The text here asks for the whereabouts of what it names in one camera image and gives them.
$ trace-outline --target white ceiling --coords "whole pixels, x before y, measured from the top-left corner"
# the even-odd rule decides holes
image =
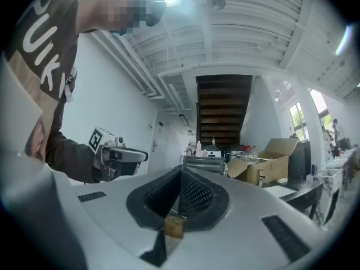
[[[181,80],[181,68],[221,64],[275,70],[269,77],[280,82],[296,75],[309,87],[344,102],[360,95],[356,88],[359,57],[352,45],[335,55],[346,24],[327,0],[226,2],[226,7],[217,11],[206,0],[182,0],[181,5],[166,10],[158,25],[125,36],[161,85],[166,98],[158,102],[163,108],[182,108],[165,87],[166,80],[174,84],[167,72],[179,69],[174,75]],[[159,76],[165,83],[160,83]],[[179,83],[179,96],[184,102],[189,97],[183,84]]]

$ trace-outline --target smoke detector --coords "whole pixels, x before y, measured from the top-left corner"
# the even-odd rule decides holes
[[[225,8],[226,1],[225,0],[208,0],[208,5],[211,9],[214,10],[222,10]]]

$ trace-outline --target bottle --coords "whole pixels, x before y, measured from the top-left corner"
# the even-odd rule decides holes
[[[200,141],[198,141],[197,142],[197,144],[196,144],[196,155],[195,155],[196,157],[201,157],[202,155],[201,155],[201,143],[200,143]]]

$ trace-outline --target cardboard box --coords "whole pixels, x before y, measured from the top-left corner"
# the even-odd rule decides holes
[[[273,138],[258,158],[271,159],[259,160],[257,164],[247,163],[239,158],[232,159],[227,164],[228,176],[254,185],[259,184],[260,174],[263,183],[273,182],[280,178],[287,178],[289,156],[294,152],[297,139]]]

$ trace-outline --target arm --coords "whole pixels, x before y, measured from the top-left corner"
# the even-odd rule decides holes
[[[66,96],[61,96],[46,145],[46,163],[54,170],[64,172],[69,178],[85,183],[95,183],[101,171],[93,167],[95,154],[89,146],[66,139],[60,132]]]

